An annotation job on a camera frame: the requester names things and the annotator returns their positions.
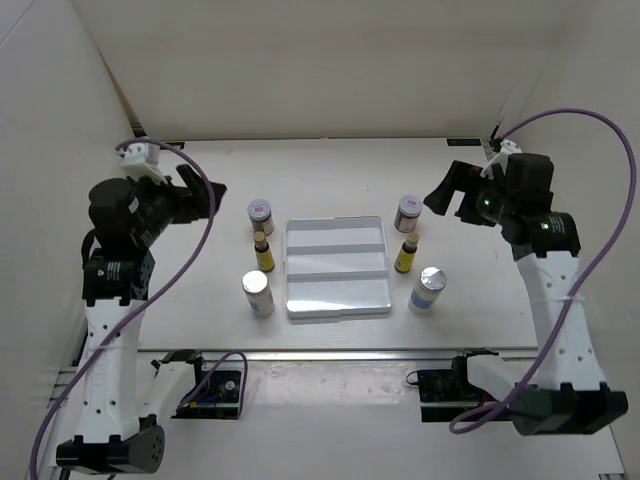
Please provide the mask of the white silver-cap bottle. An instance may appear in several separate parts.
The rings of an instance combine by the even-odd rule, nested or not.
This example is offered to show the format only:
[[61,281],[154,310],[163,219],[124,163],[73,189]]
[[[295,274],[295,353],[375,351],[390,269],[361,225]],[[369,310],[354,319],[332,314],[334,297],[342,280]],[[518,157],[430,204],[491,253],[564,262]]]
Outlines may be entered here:
[[445,272],[437,267],[424,268],[414,285],[408,307],[416,314],[427,314],[447,285]]
[[268,317],[275,310],[275,303],[268,277],[260,270],[247,272],[242,278],[242,288],[257,317]]

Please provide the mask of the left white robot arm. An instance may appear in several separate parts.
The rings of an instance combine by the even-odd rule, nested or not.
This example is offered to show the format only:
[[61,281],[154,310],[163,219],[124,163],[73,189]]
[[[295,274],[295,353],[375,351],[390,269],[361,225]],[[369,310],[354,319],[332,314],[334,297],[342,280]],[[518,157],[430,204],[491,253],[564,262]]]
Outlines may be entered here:
[[97,248],[83,259],[88,322],[83,404],[73,437],[56,449],[58,466],[88,475],[152,474],[163,460],[163,423],[180,401],[206,395],[210,377],[194,350],[154,361],[154,378],[137,392],[138,341],[155,260],[151,245],[171,224],[217,213],[225,185],[206,183],[188,165],[169,178],[112,178],[89,193]]

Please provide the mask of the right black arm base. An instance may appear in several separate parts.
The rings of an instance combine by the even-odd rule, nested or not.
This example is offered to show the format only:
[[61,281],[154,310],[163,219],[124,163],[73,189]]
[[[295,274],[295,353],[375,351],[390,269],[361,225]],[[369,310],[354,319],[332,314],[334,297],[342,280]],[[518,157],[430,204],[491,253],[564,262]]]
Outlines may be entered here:
[[405,383],[417,387],[423,423],[451,422],[460,414],[502,401],[518,382],[517,370],[498,352],[462,350],[445,368],[410,371]]

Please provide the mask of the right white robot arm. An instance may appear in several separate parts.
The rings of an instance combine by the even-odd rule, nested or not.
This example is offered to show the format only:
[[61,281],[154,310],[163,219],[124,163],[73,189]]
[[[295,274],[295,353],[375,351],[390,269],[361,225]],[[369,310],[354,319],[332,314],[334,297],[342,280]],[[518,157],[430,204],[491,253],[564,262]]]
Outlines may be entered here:
[[455,161],[424,204],[445,215],[456,192],[464,223],[500,226],[526,287],[538,356],[524,374],[499,355],[454,358],[449,387],[460,399],[484,391],[492,402],[452,420],[467,433],[507,415],[523,436],[591,435],[623,416],[627,395],[608,386],[593,350],[578,291],[581,244],[573,217],[552,208],[549,157],[515,153],[481,168]]

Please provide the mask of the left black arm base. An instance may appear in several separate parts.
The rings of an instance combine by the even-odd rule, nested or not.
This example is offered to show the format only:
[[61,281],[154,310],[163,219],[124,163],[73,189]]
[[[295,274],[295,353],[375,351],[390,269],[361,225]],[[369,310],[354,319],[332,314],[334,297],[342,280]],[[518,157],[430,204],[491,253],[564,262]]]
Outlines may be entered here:
[[145,413],[157,420],[238,420],[246,395],[249,363],[245,353],[232,350],[208,367],[203,354],[186,349],[154,360],[155,377]]

